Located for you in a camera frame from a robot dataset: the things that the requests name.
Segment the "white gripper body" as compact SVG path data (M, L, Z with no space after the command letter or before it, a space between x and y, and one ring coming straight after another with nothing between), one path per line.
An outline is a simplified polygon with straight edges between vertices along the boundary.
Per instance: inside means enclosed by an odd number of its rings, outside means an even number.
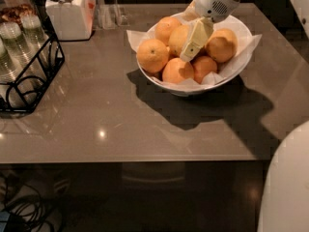
M225 20L239 5L238 0L194 0L195 13L208 17L212 22Z

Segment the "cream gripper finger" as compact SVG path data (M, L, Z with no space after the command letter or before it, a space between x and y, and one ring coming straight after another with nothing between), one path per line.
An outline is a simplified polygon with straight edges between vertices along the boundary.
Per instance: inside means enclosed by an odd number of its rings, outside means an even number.
M195 11L195 1L192 0L191 3L183 11L183 19L186 21L191 21L199 17L200 16Z
M190 62L196 57L213 33L213 23L208 17L191 20L188 26L188 35L180 54L180 58L185 62Z

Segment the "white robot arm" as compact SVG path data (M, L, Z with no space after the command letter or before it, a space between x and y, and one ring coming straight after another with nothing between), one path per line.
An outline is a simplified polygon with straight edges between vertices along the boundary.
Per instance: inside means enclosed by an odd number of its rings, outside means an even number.
M185 11L194 16L181 52L195 57L214 22L228 17L240 0L193 0ZM281 142L267 171L257 232L309 232L309 122Z

